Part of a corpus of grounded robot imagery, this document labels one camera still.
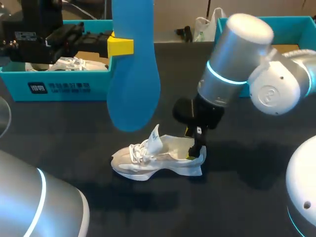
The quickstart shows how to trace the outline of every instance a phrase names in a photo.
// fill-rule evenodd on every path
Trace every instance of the shoe sole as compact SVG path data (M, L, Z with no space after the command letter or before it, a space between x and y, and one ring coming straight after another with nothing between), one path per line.
M173 172L179 174L179 175L183 175L183 176L201 176L202 175L202 170L201 170L201 166L194 166L194 167L170 167L170 168L166 168L169 170L172 170ZM115 170L113 168L113 170L118 173L119 175L131 179L131 180L135 180L135 181L147 181L150 179L150 177L152 177L157 171L162 170L162 169L158 169L158 170L154 170L152 172L146 173L146 174L125 174L125 173L121 173L117 170Z

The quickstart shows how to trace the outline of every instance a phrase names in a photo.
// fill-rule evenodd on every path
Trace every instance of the plastic bag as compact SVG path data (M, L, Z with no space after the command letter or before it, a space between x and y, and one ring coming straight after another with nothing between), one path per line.
M196 19L194 42L214 41L217 19L226 17L225 12L220 8L216 8L213 12L211 20L207 20L203 17Z

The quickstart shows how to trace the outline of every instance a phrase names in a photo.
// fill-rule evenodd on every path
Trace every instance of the shoe tongue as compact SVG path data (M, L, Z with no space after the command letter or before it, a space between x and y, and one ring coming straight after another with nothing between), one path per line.
M154 128L147 142L146 155L152 156L159 153L163 147L162 141L158 133L159 124Z

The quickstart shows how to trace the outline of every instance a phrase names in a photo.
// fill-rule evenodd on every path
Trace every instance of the teal plastic bin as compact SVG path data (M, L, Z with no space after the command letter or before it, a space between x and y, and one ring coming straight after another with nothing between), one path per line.
M272 44L297 44L300 49L316 51L316 24L309 16L259 17L271 26L274 32ZM217 20L215 43L226 26L227 18ZM246 84L241 97L249 97L249 86Z
M79 22L84 22L85 30L92 33L113 30L112 20L64 21ZM115 59L110 59L108 71L26 72L25 63L15 62L0 69L14 101L106 101Z

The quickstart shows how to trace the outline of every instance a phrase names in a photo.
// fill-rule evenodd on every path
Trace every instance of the sneaker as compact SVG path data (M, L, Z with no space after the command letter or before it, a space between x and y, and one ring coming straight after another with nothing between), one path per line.
M37 72L37 71L107 71L108 65L83 60L81 58L64 58L61 57L55 64L25 64L25 71Z
M159 137L159 124L149 139L141 144L130 145L113 155L111 166L118 174L132 180L146 181L158 170L170 169L185 176L201 176L201 165L206 158L206 147L200 156L190 160L189 148L194 145L193 138L164 135Z

